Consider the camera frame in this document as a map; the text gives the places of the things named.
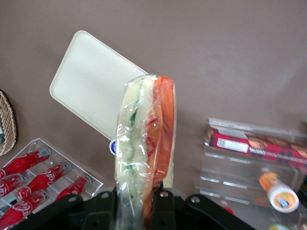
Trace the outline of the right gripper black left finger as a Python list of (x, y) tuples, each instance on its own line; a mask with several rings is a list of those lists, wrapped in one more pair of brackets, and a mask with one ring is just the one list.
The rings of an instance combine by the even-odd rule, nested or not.
[(103, 191), (90, 200), (90, 211), (85, 216), (84, 230), (114, 230), (117, 195), (112, 191)]

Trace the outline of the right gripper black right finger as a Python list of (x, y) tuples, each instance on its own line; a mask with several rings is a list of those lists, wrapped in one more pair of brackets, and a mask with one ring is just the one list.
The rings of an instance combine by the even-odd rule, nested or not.
[(153, 197), (153, 230), (175, 230), (175, 199), (165, 189), (157, 190)]

